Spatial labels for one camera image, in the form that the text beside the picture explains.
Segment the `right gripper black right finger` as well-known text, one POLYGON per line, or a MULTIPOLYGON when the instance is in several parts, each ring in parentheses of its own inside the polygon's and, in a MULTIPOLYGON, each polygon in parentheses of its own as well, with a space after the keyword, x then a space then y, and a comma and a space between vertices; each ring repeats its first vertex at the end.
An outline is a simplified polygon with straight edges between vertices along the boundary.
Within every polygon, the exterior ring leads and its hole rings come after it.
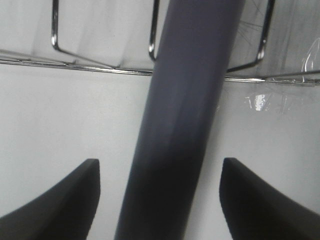
POLYGON ((223 160, 222 212, 234 240, 318 240, 320 215, 290 199, 238 159, 223 160))

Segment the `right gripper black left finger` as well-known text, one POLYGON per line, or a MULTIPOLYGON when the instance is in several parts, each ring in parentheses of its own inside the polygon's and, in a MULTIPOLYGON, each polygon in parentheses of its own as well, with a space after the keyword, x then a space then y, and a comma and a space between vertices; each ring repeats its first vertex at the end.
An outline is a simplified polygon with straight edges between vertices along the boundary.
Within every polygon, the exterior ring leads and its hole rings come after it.
POLYGON ((100 163, 87 159, 49 190, 0 218, 2 240, 85 240, 101 194, 100 163))

